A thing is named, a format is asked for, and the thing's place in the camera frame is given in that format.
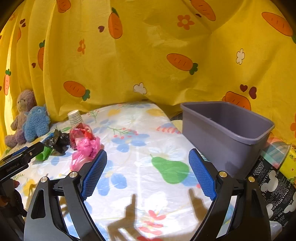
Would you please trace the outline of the yellow carrot print curtain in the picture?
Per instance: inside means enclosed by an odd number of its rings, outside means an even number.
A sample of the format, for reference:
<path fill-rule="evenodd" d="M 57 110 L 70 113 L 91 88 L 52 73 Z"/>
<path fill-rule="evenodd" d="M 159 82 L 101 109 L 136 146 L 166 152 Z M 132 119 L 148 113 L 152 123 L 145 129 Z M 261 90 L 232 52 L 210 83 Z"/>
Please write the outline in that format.
<path fill-rule="evenodd" d="M 1 139 L 33 90 L 52 121 L 245 96 L 295 142 L 295 1 L 1 1 Z"/>

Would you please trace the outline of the purple teddy bear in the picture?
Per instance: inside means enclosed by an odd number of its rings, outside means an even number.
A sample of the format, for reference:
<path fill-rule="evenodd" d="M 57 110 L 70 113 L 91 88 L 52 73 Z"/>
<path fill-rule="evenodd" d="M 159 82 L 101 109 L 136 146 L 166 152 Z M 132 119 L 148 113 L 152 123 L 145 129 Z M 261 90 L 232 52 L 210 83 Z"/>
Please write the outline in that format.
<path fill-rule="evenodd" d="M 15 131 L 15 133 L 13 135 L 7 135 L 4 139 L 5 144 L 9 148 L 14 148 L 17 144 L 22 145 L 26 142 L 23 124 L 27 120 L 29 111 L 36 105 L 35 95 L 32 90 L 26 89 L 18 96 L 16 103 L 18 115 L 11 124 L 11 129 Z"/>

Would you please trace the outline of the black printed bag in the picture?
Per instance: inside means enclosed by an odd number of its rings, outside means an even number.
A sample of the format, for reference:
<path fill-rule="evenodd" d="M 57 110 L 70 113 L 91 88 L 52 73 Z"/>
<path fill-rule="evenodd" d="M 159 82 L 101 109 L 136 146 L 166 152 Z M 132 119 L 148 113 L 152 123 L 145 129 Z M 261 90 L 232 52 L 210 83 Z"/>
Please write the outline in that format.
<path fill-rule="evenodd" d="M 295 188 L 264 157 L 260 156 L 250 172 L 259 185 L 270 221 L 286 226 L 295 214 Z"/>

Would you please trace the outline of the floral white bed sheet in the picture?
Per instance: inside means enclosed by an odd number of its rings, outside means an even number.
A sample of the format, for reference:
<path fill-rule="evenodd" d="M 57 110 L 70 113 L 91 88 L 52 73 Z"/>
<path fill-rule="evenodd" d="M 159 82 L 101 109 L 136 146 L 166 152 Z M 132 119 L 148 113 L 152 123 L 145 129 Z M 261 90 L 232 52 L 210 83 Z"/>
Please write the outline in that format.
<path fill-rule="evenodd" d="M 85 201 L 106 240 L 190 240 L 211 200 L 189 166 L 192 144 L 151 103 L 117 104 L 82 116 L 107 153 Z"/>

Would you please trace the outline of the blue plush monster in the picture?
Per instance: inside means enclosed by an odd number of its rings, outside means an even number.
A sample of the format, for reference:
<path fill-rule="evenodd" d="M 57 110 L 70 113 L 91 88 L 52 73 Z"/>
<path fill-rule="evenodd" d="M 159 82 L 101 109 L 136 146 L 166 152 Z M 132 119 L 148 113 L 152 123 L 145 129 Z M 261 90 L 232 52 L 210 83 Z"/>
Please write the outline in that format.
<path fill-rule="evenodd" d="M 23 124 L 23 133 L 27 142 L 31 143 L 36 138 L 49 132 L 50 117 L 46 105 L 34 106 L 27 114 L 27 120 Z"/>

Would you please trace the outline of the yellow plush toy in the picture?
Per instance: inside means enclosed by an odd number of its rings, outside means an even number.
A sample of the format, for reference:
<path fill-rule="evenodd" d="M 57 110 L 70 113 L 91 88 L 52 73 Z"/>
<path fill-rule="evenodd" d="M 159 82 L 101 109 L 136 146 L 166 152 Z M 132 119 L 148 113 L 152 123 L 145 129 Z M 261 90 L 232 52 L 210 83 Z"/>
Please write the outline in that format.
<path fill-rule="evenodd" d="M 172 120 L 171 123 L 179 130 L 179 132 L 183 132 L 183 121 L 182 120 Z"/>

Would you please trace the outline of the pink plastic bag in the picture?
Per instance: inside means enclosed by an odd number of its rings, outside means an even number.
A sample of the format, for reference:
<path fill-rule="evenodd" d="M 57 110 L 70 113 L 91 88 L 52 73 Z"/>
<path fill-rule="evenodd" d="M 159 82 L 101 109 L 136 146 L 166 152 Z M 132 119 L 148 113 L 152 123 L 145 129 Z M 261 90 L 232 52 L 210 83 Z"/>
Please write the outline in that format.
<path fill-rule="evenodd" d="M 76 149 L 72 154 L 72 161 L 70 164 L 71 171 L 79 171 L 85 163 L 92 162 L 101 149 L 101 142 L 99 137 L 92 140 L 89 138 L 76 138 Z"/>

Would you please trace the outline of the grey plastic bin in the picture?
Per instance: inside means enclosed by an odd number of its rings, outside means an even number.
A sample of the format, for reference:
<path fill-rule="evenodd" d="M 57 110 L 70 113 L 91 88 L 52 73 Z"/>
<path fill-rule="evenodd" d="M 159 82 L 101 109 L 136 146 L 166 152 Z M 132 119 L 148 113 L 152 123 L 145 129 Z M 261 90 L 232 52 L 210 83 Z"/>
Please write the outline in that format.
<path fill-rule="evenodd" d="M 274 129 L 273 121 L 224 101 L 186 102 L 183 135 L 218 171 L 244 179 Z"/>

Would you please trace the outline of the green foam net sleeve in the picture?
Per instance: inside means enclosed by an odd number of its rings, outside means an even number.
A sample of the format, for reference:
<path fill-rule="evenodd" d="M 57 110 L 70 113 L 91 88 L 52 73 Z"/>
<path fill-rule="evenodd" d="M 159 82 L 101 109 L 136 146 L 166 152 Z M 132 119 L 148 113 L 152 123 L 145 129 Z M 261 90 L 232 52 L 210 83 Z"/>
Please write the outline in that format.
<path fill-rule="evenodd" d="M 53 152 L 52 148 L 44 146 L 43 151 L 36 156 L 36 160 L 45 161 L 48 159 L 48 157 L 51 155 L 52 152 Z"/>

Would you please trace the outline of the yellow green box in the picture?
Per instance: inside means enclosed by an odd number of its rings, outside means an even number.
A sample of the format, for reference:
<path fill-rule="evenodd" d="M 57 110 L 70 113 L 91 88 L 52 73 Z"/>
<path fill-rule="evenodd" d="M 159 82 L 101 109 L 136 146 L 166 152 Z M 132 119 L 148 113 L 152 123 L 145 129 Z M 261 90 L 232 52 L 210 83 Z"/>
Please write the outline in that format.
<path fill-rule="evenodd" d="M 296 149 L 294 144 L 291 144 L 285 159 L 281 163 L 280 172 L 295 187 L 296 185 Z"/>

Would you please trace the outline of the black plastic bag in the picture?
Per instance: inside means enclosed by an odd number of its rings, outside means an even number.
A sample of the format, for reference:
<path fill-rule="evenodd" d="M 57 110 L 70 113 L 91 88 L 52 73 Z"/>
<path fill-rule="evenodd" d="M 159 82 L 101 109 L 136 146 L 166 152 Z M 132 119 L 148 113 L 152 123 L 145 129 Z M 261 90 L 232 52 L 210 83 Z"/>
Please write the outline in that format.
<path fill-rule="evenodd" d="M 55 129 L 54 132 L 54 151 L 60 155 L 66 154 L 70 145 L 69 133 L 63 133 Z"/>

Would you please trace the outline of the red snack wrapper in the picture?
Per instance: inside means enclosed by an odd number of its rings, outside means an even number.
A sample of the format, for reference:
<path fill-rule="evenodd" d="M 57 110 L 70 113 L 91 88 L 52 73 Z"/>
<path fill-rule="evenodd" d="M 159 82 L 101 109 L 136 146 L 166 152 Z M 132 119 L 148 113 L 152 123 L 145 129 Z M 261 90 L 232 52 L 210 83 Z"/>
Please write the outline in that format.
<path fill-rule="evenodd" d="M 77 141 L 83 138 L 93 140 L 95 137 L 90 126 L 85 123 L 78 123 L 70 129 L 69 138 L 71 148 L 77 150 Z"/>

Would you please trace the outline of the small grid paper cup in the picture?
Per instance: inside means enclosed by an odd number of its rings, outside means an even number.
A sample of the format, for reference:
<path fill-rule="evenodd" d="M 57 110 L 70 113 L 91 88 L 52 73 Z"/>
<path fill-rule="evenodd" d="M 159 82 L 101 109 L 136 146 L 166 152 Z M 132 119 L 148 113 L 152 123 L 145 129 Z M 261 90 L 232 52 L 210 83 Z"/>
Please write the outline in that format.
<path fill-rule="evenodd" d="M 77 126 L 78 124 L 83 123 L 80 111 L 77 109 L 68 113 L 68 119 L 71 126 Z"/>

